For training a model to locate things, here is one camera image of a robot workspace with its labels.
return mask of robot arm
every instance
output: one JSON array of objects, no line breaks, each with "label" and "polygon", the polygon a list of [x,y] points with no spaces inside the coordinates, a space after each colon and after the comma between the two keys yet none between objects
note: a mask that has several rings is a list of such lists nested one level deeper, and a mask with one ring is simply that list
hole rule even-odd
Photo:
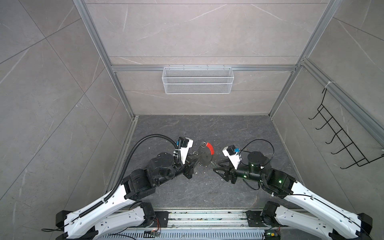
[{"label": "robot arm", "polygon": [[224,160],[214,172],[227,182],[237,178],[257,181],[272,196],[295,203],[317,217],[310,217],[276,205],[269,210],[269,225],[289,225],[317,235],[323,239],[371,239],[372,218],[366,214],[346,211],[315,194],[292,176],[271,168],[269,159],[261,152],[248,154],[248,165],[235,168],[232,161]]},{"label": "robot arm", "polygon": [[174,143],[174,146],[178,146],[174,155],[162,152],[151,159],[147,167],[132,171],[115,186],[115,189],[89,205],[74,212],[63,210],[57,213],[56,226],[64,230],[64,233],[56,240],[97,239],[124,227],[149,226],[156,217],[150,203],[140,203],[132,210],[113,213],[122,207],[133,206],[138,200],[155,193],[156,187],[180,174],[191,179],[194,166],[198,162],[197,158],[192,159],[187,155],[192,144],[193,140],[180,137],[178,142]]}]

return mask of cable tie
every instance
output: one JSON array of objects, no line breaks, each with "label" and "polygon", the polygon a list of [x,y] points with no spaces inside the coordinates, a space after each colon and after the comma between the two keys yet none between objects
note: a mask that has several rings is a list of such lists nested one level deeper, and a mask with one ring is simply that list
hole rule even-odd
[{"label": "cable tie", "polygon": [[330,83],[336,83],[336,82],[328,81],[327,85],[325,85],[324,88],[327,88],[327,86],[328,86]]}]

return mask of white wire basket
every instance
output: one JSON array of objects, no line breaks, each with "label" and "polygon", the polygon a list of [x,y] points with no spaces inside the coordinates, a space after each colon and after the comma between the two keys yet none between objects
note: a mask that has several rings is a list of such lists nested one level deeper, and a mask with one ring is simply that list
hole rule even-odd
[{"label": "white wire basket", "polygon": [[230,67],[165,67],[162,80],[166,94],[230,93]]}]

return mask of black wire rack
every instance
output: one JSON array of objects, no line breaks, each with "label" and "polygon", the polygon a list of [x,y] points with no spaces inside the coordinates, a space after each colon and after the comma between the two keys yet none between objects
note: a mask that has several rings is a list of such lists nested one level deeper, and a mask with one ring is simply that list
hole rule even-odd
[{"label": "black wire rack", "polygon": [[[373,162],[373,161],[376,161],[376,160],[378,160],[378,159],[384,157],[384,154],[382,154],[380,157],[378,157],[378,158],[376,158],[376,159],[373,159],[373,160],[369,161],[369,160],[364,156],[364,154],[360,151],[360,149],[356,146],[356,144],[355,144],[355,143],[352,141],[352,139],[349,137],[349,135],[347,134],[347,132],[344,131],[344,129],[343,129],[343,128],[340,126],[340,124],[337,122],[337,120],[332,116],[332,114],[331,114],[331,113],[327,110],[327,108],[325,108],[325,106],[323,105],[324,97],[325,97],[325,94],[327,93],[327,89],[324,88],[323,91],[322,91],[321,93],[324,93],[324,95],[323,95],[323,99],[322,99],[322,101],[321,101],[320,106],[317,108],[317,113],[316,113],[316,115],[315,115],[313,118],[309,118],[309,119],[312,120],[312,119],[314,119],[317,115],[320,114],[320,115],[323,117],[323,119],[325,120],[325,123],[324,123],[324,125],[323,125],[321,128],[316,128],[316,130],[320,130],[320,129],[322,129],[324,126],[328,125],[328,126],[332,129],[332,131],[333,131],[333,133],[334,133],[332,140],[331,140],[330,142],[325,142],[325,143],[326,143],[326,144],[330,144],[330,143],[335,139],[335,137],[337,137],[337,138],[339,139],[339,141],[341,142],[341,144],[343,145],[343,148],[342,148],[342,149],[340,149],[338,152],[335,152],[335,153],[331,152],[331,154],[338,154],[339,152],[341,152],[342,150],[345,149],[345,150],[349,153],[349,155],[351,156],[351,158],[353,159],[353,161],[354,161],[353,164],[349,165],[348,167],[340,167],[340,168],[341,168],[341,169],[347,169],[347,168],[349,168],[349,167],[352,167],[353,165],[357,165],[357,166],[359,166],[359,167],[362,167],[362,166],[364,166],[364,165],[366,165],[366,164],[368,164],[368,163],[371,163],[371,162]],[[327,120],[327,119],[324,117],[324,115],[321,113],[321,111],[323,111],[323,112],[326,111],[331,117]],[[333,127],[329,124],[329,121],[331,121],[332,119],[333,119],[334,122],[336,122],[336,124],[340,127],[340,130],[336,131],[335,128],[333,128]],[[350,140],[350,143],[348,143],[348,144],[344,143],[344,142],[341,140],[341,137],[339,136],[339,134],[345,134],[345,135],[348,137],[348,139]],[[355,147],[355,148],[360,152],[360,154],[363,156],[363,158],[362,158],[361,160],[358,160],[358,161],[357,161],[357,160],[353,157],[353,155],[351,154],[351,151],[348,149],[348,147],[350,147],[350,146],[351,146],[351,147]]]}]

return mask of aluminum frame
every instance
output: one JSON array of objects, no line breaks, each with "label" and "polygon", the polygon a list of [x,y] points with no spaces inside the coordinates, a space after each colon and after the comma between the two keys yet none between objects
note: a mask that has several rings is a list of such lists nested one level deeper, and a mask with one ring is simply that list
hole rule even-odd
[{"label": "aluminum frame", "polygon": [[[249,227],[246,211],[262,212],[263,209],[243,209],[243,208],[209,208],[209,209],[175,209],[157,208],[155,211],[167,211],[168,223],[161,228],[161,235],[156,239],[261,239],[262,233],[270,229],[269,226]],[[304,209],[294,209],[297,214],[311,216]],[[282,226],[282,229],[292,229],[289,226]],[[121,235],[104,235],[99,239],[130,239],[137,240],[150,238],[144,233],[145,230],[155,230],[155,227],[139,228],[131,227],[121,232]]]},{"label": "aluminum frame", "polygon": [[231,67],[233,71],[295,71],[296,65],[112,65],[113,71],[163,71],[166,67]]},{"label": "aluminum frame", "polygon": [[108,182],[106,184],[106,187],[104,188],[104,192],[103,193],[107,193],[110,190],[112,190],[112,188],[115,186],[115,184],[116,184],[116,182],[117,182],[117,180],[119,178],[119,174],[120,174],[121,169],[123,167],[123,163],[125,161],[125,157],[128,154],[128,147],[129,147],[129,144],[131,143],[133,132],[135,131],[138,118],[139,117],[136,116],[130,122],[130,124],[128,126],[127,132],[125,134],[125,138],[122,141],[122,144],[121,144],[120,150],[119,150],[119,154],[118,154],[117,159],[116,159],[116,161],[115,161],[115,163],[114,163],[114,165],[112,167],[112,171],[109,174]]},{"label": "aluminum frame", "polygon": [[103,61],[105,68],[107,69],[107,72],[109,76],[112,79],[112,82],[124,104],[125,109],[127,110],[130,118],[133,120],[135,117],[135,114],[133,113],[132,107],[130,106],[127,96],[125,95],[124,89],[121,86],[121,83],[119,79],[117,78],[115,72],[112,70],[112,64],[111,61],[109,60],[109,57],[107,55],[107,52],[104,48],[104,45],[101,41],[101,38],[99,34],[97,33],[96,27],[92,21],[91,15],[87,9],[87,6],[84,3],[84,0],[73,0],[81,19],[83,20],[85,27],[87,28],[89,35],[91,36],[91,39],[97,49],[97,52],[99,53],[99,56],[101,60]]},{"label": "aluminum frame", "polygon": [[337,83],[328,84],[329,81],[333,82],[332,79],[309,59],[303,60],[303,66],[321,85],[327,86],[329,93],[384,147],[384,126],[356,103]]},{"label": "aluminum frame", "polygon": [[301,62],[303,61],[304,58],[308,58],[308,56],[311,54],[311,52],[313,51],[320,37],[323,35],[325,29],[327,28],[329,22],[331,21],[333,15],[336,13],[342,1],[343,0],[330,0],[329,3],[327,4],[327,7],[325,8],[323,15],[321,16],[319,23],[317,24],[311,38],[309,39],[307,45],[305,46],[303,52],[299,57],[299,60],[296,64],[296,70],[292,72],[291,75],[288,77],[287,81],[283,86],[283,89],[281,90],[280,94],[277,96],[277,99],[273,104],[271,111],[268,114],[271,118],[273,118],[273,116],[277,112],[277,109],[280,107],[280,104],[283,102],[286,94],[288,93],[293,82],[295,81],[297,74],[300,72],[301,68],[303,67]]}]

